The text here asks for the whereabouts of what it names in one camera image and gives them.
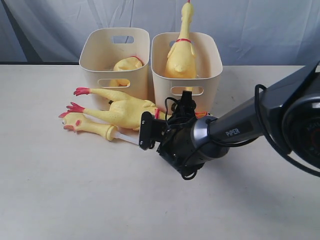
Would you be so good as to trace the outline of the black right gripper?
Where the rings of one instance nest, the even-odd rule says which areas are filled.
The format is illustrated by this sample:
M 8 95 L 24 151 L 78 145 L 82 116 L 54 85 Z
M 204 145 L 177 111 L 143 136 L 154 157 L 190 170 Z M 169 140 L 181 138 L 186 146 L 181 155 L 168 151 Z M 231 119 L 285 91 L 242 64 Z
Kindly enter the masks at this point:
M 148 111 L 141 115 L 138 145 L 148 150 L 158 142 L 156 152 L 180 175 L 196 175 L 200 164 L 188 164 L 196 153 L 191 141 L 191 128 L 197 120 L 192 92 L 184 90 L 180 99 L 167 97 L 164 103 L 164 119 Z

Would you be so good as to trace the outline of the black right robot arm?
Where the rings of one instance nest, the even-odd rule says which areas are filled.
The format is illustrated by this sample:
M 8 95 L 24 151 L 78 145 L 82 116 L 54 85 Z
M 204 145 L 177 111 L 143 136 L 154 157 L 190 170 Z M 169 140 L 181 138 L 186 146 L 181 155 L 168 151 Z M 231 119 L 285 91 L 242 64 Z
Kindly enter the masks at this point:
M 183 179 L 193 179 L 208 161 L 230 148 L 265 137 L 272 148 L 296 168 L 320 175 L 320 74 L 318 62 L 308 64 L 266 87 L 257 84 L 251 99 L 222 117 L 196 117 L 190 91 L 175 99 L 173 114 L 157 119 L 141 116 L 138 145 L 156 148 Z

